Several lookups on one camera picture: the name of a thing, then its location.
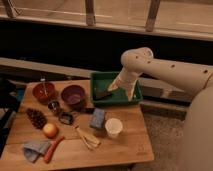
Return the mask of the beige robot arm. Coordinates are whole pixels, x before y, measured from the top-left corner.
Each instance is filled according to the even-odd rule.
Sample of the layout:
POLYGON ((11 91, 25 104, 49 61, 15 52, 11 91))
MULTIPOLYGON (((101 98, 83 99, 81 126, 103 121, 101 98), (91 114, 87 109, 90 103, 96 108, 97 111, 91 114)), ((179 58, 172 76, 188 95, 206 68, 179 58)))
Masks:
POLYGON ((143 73, 193 96, 184 122, 177 171, 213 171, 213 66, 156 59, 148 47, 125 51, 121 64, 123 68, 108 90, 123 88, 129 101, 143 73))

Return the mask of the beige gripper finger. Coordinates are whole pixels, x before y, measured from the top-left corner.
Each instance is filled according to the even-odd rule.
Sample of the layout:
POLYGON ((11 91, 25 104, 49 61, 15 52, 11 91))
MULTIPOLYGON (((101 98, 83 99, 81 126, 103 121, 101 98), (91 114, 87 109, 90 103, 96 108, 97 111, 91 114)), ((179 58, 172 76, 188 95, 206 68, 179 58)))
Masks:
POLYGON ((108 91, 114 91, 118 88, 118 85, 115 82, 112 82, 109 86, 108 86, 108 91))
POLYGON ((134 95, 134 88, 128 88, 125 90, 128 101, 131 101, 134 95))

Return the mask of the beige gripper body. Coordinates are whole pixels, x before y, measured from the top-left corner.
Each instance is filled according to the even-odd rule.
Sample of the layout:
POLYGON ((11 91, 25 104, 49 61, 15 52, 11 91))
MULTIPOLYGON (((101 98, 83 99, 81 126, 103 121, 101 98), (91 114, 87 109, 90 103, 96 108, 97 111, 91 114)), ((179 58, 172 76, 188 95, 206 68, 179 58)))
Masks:
POLYGON ((126 90, 131 90, 135 87, 135 84, 139 78, 139 74, 131 72, 125 68, 122 68, 121 72, 116 77, 116 85, 126 90))

